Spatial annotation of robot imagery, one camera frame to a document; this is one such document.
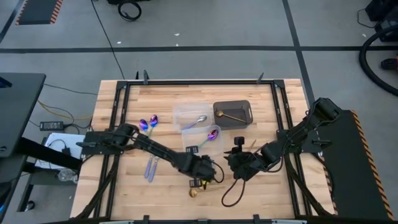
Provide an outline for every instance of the silver spoon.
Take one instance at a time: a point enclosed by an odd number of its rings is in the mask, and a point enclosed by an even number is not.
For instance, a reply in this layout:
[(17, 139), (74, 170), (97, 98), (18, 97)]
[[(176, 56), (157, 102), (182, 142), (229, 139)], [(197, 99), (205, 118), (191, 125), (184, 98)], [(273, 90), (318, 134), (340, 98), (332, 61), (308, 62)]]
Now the silver spoon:
[(207, 116), (206, 116), (206, 115), (201, 115), (201, 116), (198, 117), (198, 119), (197, 119), (195, 122), (186, 125), (186, 126), (183, 128), (183, 130), (184, 130), (184, 129), (190, 129), (190, 128), (194, 127), (195, 124), (197, 124), (197, 123), (199, 123), (199, 122), (204, 122), (204, 121), (206, 121), (206, 120), (207, 120)]

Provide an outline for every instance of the purple spoon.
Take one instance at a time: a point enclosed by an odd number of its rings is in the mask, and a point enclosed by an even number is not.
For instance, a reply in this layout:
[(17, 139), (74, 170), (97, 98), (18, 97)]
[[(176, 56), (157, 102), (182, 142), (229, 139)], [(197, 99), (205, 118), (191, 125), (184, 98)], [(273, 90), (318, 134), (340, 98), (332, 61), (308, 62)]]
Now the purple spoon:
[(147, 131), (148, 130), (148, 123), (146, 122), (146, 120), (141, 119), (139, 120), (139, 127), (143, 130), (143, 131)]
[(149, 124), (150, 124), (150, 126), (151, 126), (151, 129), (150, 129), (150, 131), (149, 131), (148, 137), (151, 136), (152, 131), (154, 130), (154, 127), (157, 126), (157, 123), (158, 123), (158, 119), (157, 119), (156, 114), (154, 114), (154, 115), (152, 115), (152, 116), (150, 117), (150, 120), (149, 120)]
[(210, 133), (207, 135), (206, 140), (204, 142), (202, 142), (200, 145), (198, 145), (198, 148), (201, 148), (206, 142), (216, 139), (217, 136), (218, 136), (218, 130), (217, 129), (214, 129), (214, 130), (210, 131)]

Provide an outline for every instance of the desk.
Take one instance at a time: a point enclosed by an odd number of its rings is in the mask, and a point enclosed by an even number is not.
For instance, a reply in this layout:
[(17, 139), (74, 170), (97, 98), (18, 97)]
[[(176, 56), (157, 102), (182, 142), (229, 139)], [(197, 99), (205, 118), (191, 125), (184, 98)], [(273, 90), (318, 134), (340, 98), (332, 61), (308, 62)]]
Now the desk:
[[(294, 124), (305, 116), (307, 103), (299, 79), (284, 80), (285, 90)], [(117, 81), (102, 81), (93, 115), (94, 130), (102, 131), (109, 127)], [(282, 97), (278, 90), (279, 103)], [(208, 103), (216, 101), (248, 100), (251, 104), (254, 121), (246, 129), (223, 131), (224, 151), (233, 147), (233, 138), (244, 136), (247, 150), (253, 140), (254, 148), (276, 139), (278, 129), (271, 87), (264, 85), (134, 85), (130, 89), (126, 123), (139, 124), (141, 118), (149, 119), (153, 114), (159, 117), (159, 125), (152, 133), (152, 139), (176, 151), (182, 150), (181, 135), (174, 130), (172, 108), (177, 103)], [(286, 119), (282, 110), (284, 127)], [(117, 114), (116, 124), (121, 115)], [(232, 172), (227, 161), (212, 157), (225, 171), (225, 180), (218, 185), (222, 189), (200, 193), (196, 198), (188, 195), (188, 181), (168, 162), (159, 161), (153, 183), (148, 183), (144, 172), (149, 153), (126, 151), (120, 158), (116, 191), (114, 195), (112, 220), (142, 220), (150, 215), (151, 220), (196, 220), (196, 219), (252, 219), (253, 214), (260, 218), (294, 218), (292, 201), (285, 169), (275, 174), (258, 173), (246, 184), (242, 200), (232, 208), (221, 204), (221, 196), (233, 183)], [(308, 188), (331, 213), (334, 213), (329, 188), (323, 166), (311, 155), (302, 154), (301, 160)], [(98, 188), (103, 156), (93, 156), (83, 164), (76, 189), (71, 217), (78, 215), (90, 201)], [(241, 192), (242, 182), (226, 197), (226, 203), (234, 202)], [(303, 200), (298, 195), (300, 211), (303, 213)], [(105, 214), (108, 194), (105, 193), (101, 215)]]

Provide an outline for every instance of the gold spoon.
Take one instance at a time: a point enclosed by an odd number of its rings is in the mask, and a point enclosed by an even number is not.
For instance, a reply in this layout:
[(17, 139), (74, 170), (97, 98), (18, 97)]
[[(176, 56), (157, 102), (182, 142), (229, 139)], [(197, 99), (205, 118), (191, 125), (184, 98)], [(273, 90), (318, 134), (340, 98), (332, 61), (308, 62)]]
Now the gold spoon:
[(217, 115), (217, 117), (226, 116), (226, 117), (228, 117), (228, 118), (235, 119), (236, 121), (240, 121), (240, 122), (247, 123), (246, 121), (244, 121), (244, 120), (242, 120), (242, 119), (235, 118), (235, 117), (232, 117), (232, 116), (230, 116), (230, 115), (224, 114), (224, 112), (223, 112), (222, 110), (217, 111), (217, 112), (216, 112), (216, 115)]
[(215, 187), (215, 188), (206, 189), (206, 190), (190, 189), (190, 190), (189, 190), (189, 196), (190, 196), (191, 198), (194, 198), (194, 197), (198, 196), (198, 193), (200, 193), (200, 192), (209, 192), (209, 191), (212, 191), (212, 190), (219, 190), (219, 189), (222, 189), (222, 188), (224, 188), (224, 187)]

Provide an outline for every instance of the gray floor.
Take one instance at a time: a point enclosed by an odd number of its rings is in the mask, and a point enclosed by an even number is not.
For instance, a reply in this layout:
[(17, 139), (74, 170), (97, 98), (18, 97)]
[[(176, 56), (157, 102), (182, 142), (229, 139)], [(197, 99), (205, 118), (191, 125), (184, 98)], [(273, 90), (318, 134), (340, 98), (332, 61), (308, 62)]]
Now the gray floor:
[[(18, 0), (0, 1), (0, 27)], [(360, 46), (374, 33), (356, 23), (356, 11), (369, 0), (289, 0), (301, 46)], [(142, 17), (129, 23), (105, 0), (95, 3), (114, 47), (175, 47), (221, 45), (293, 46), (282, 0), (152, 0), (142, 2)], [(90, 0), (63, 2), (53, 25), (9, 28), (0, 49), (109, 47)], [(373, 45), (385, 45), (375, 41)], [(396, 72), (378, 63), (396, 52), (370, 52), (375, 72), (398, 87)], [(117, 52), (126, 78), (146, 69), (160, 78), (302, 78), (294, 51)], [(304, 52), (315, 97), (325, 96), (342, 108), (356, 110), (376, 161), (391, 208), (398, 214), (398, 153), (395, 115), (398, 98), (370, 82), (359, 67), (358, 52)], [(0, 54), (0, 72), (37, 72), (46, 83), (80, 91), (98, 91), (100, 80), (121, 79), (112, 53)], [(74, 116), (93, 113), (96, 98), (45, 87), (40, 100)], [(36, 106), (33, 122), (58, 120)], [(48, 133), (28, 124), (24, 136), (40, 142)], [(31, 199), (37, 208), (16, 213), (23, 183), (3, 223), (42, 223), (69, 217), (74, 187), (37, 187)]]

